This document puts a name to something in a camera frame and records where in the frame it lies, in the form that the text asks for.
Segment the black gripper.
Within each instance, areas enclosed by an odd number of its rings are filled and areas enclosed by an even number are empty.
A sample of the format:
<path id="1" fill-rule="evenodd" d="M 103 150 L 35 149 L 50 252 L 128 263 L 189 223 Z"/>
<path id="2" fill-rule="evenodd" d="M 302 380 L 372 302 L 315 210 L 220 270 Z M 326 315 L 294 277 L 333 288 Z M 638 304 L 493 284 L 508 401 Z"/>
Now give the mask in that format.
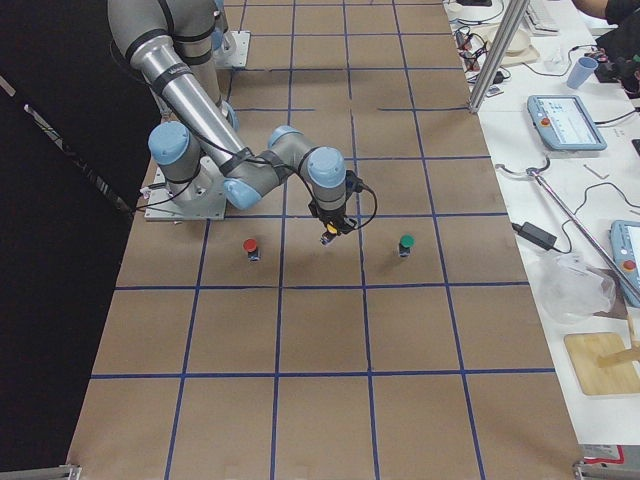
<path id="1" fill-rule="evenodd" d="M 326 209 L 320 206 L 317 199 L 311 200 L 308 204 L 309 210 L 314 218 L 318 218 L 325 226 L 325 235 L 349 234 L 356 228 L 356 221 L 346 215 L 345 197 L 339 201 L 335 209 Z"/>

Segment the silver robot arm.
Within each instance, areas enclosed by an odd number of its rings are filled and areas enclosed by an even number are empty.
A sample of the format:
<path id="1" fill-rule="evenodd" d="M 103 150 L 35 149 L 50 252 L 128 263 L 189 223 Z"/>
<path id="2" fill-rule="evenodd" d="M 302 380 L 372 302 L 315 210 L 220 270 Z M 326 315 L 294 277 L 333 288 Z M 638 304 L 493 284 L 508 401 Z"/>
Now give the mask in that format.
<path id="1" fill-rule="evenodd" d="M 200 158 L 206 155 L 237 209 L 254 206 L 297 175 L 310 191 L 311 214 L 325 226 L 323 241 L 356 229 L 346 203 L 363 186 L 339 150 L 284 125 L 272 133 L 266 151 L 254 154 L 237 134 L 214 59 L 228 31 L 223 2 L 110 1 L 107 14 L 123 60 L 177 117 L 153 130 L 149 147 L 179 202 L 187 199 L 187 185 L 203 180 Z"/>

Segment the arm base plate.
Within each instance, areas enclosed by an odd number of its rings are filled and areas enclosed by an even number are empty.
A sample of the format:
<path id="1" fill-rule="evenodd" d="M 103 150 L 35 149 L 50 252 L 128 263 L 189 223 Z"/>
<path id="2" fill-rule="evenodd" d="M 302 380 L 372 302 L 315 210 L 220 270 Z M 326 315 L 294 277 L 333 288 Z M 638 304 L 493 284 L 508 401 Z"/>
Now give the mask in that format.
<path id="1" fill-rule="evenodd" d="M 225 33 L 215 31 L 212 35 L 213 58 L 217 69 L 245 69 L 248 61 L 250 31 L 233 31 Z"/>
<path id="2" fill-rule="evenodd" d="M 151 222 L 223 220 L 227 205 L 223 181 L 213 160 L 203 156 L 198 176 L 179 194 L 183 186 L 167 183 L 157 167 L 153 184 L 158 183 L 159 187 L 148 192 L 144 218 Z"/>

